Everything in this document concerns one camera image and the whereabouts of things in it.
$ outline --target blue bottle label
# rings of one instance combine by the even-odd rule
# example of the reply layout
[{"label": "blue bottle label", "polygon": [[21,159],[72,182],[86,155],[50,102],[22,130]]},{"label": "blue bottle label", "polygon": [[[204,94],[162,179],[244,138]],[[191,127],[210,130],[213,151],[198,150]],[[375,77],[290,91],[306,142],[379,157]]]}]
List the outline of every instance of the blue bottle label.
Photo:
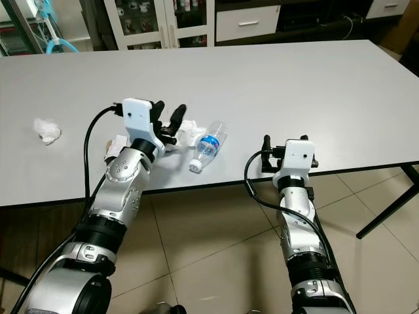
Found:
[{"label": "blue bottle label", "polygon": [[220,147],[220,142],[218,142],[218,139],[216,139],[214,136],[205,135],[200,140],[201,142],[207,142],[215,147],[215,149],[218,149]]}]

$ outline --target plastic water bottle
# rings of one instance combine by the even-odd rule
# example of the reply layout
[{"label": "plastic water bottle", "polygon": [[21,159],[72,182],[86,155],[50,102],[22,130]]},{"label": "plastic water bottle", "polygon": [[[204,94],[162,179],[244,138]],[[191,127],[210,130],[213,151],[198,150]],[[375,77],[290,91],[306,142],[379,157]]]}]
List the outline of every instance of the plastic water bottle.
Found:
[{"label": "plastic water bottle", "polygon": [[221,121],[212,122],[207,132],[200,138],[195,146],[194,159],[189,163],[193,172],[201,172],[215,158],[227,133],[226,126]]}]

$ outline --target cabinet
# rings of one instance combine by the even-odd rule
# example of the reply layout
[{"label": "cabinet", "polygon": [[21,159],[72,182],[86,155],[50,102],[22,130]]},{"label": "cabinet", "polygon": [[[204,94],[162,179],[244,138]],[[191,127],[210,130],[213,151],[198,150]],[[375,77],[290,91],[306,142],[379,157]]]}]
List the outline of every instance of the cabinet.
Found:
[{"label": "cabinet", "polygon": [[104,0],[119,50],[214,46],[215,0]]}]

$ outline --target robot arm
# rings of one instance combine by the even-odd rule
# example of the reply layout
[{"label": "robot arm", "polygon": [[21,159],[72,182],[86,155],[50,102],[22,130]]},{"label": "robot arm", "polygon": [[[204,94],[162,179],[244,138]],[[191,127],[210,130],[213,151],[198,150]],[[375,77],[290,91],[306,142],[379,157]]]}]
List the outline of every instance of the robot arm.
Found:
[{"label": "robot arm", "polygon": [[[261,155],[262,172],[274,173],[273,184],[280,194],[280,206],[273,207],[279,209],[276,217],[292,286],[293,314],[355,314],[316,216],[313,190],[306,187],[308,172],[318,166],[313,143],[304,135],[286,141],[284,147],[271,148],[270,138],[265,135]],[[271,166],[270,155],[277,159],[277,167]],[[261,201],[246,173],[249,193]]]},{"label": "robot arm", "polygon": [[108,277],[115,272],[118,249],[139,211],[155,161],[166,143],[175,143],[186,106],[171,124],[158,121],[164,103],[140,99],[122,102],[131,147],[107,166],[105,180],[75,237],[52,263],[29,296],[27,314],[105,314],[111,299]]}]

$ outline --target white bottle cap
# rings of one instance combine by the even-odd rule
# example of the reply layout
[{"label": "white bottle cap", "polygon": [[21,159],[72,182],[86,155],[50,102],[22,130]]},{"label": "white bottle cap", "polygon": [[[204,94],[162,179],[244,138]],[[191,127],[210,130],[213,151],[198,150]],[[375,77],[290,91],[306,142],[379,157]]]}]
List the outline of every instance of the white bottle cap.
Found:
[{"label": "white bottle cap", "polygon": [[200,172],[202,170],[202,162],[197,159],[192,159],[189,163],[189,169],[193,172]]}]

